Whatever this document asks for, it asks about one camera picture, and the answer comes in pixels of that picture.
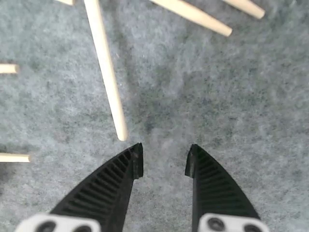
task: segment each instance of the wooden stick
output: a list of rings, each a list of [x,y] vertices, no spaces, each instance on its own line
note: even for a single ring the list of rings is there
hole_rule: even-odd
[[[70,5],[70,6],[75,4],[75,0],[56,0],[56,1],[62,2],[64,4],[67,4],[67,5]]]
[[[223,0],[235,8],[252,15],[255,18],[261,19],[265,15],[265,10],[257,6],[250,0]]]
[[[0,64],[0,73],[18,73],[18,70],[16,64]]]
[[[120,141],[125,141],[128,136],[125,115],[118,92],[117,81],[107,43],[99,1],[84,0],[84,2],[108,101],[110,103],[116,133]]]
[[[232,33],[232,29],[230,27],[183,0],[150,1],[224,36],[230,36],[230,34]]]
[[[21,154],[9,154],[9,153],[0,153],[0,162],[19,162],[19,163],[29,163],[29,155]]]

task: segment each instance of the bolt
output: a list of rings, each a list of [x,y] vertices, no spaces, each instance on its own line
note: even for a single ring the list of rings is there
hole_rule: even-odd
[[[225,226],[222,220],[218,219],[218,218],[210,218],[208,220],[208,226],[213,230],[213,231],[224,231],[225,230]]]

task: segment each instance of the carpet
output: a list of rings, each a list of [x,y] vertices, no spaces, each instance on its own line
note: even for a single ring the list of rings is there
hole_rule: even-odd
[[[147,0],[101,0],[129,128],[117,140],[87,16],[39,0],[1,0],[0,231],[49,212],[109,158],[142,142],[125,232],[191,230],[186,155],[219,161],[274,232],[309,226],[309,2],[255,0],[254,19],[221,1],[190,0],[233,28],[229,38]]]

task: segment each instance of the rounded dowel end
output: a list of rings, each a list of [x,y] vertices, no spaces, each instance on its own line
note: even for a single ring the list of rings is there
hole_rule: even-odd
[[[0,153],[0,162],[29,163],[29,155]]]
[[[15,74],[19,72],[17,64],[0,64],[0,73]]]

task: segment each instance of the floor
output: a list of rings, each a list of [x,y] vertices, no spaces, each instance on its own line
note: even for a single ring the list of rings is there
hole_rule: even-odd
[[[129,128],[117,140],[83,1],[0,1],[0,231],[49,212],[103,162],[137,142],[124,232],[191,230],[186,155],[197,143],[241,186],[274,232],[309,226],[309,1],[253,0],[262,20],[190,0],[229,38],[147,0],[101,0]]]

